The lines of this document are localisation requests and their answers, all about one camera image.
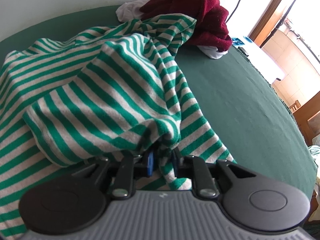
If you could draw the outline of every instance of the white table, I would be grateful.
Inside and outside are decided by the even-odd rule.
[[[276,78],[284,79],[285,74],[281,68],[254,42],[250,43],[243,36],[231,37],[237,37],[244,43],[241,47],[249,54],[248,59],[269,84],[272,84]]]

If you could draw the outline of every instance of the green tablecloth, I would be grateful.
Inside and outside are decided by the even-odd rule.
[[[0,42],[0,61],[36,39],[65,41],[92,26],[117,25],[117,6],[57,17]],[[236,161],[293,185],[311,198],[316,166],[288,109],[270,85],[235,49],[212,60],[197,47],[182,47],[176,61],[199,105]]]

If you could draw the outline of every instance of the wire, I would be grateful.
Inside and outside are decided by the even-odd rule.
[[[236,5],[235,9],[234,9],[234,10],[233,10],[233,12],[230,14],[229,18],[226,20],[226,23],[230,20],[231,16],[235,13],[236,9],[237,9],[237,8],[238,8],[238,6],[239,6],[240,1],[241,1],[241,0],[239,0],[239,1],[238,1],[238,3],[237,3],[237,5]]]

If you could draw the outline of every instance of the red towel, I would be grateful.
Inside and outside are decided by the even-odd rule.
[[[219,51],[228,50],[232,44],[225,23],[229,12],[219,0],[150,0],[140,11],[144,13],[142,20],[169,13],[197,19],[195,31],[186,44],[215,46]]]

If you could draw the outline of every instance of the striped shirt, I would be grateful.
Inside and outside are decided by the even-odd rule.
[[[29,188],[104,155],[119,161],[160,142],[159,170],[137,188],[190,189],[167,153],[233,160],[202,115],[174,57],[196,20],[159,15],[93,27],[66,42],[39,39],[5,59],[0,76],[0,230],[26,231]]]

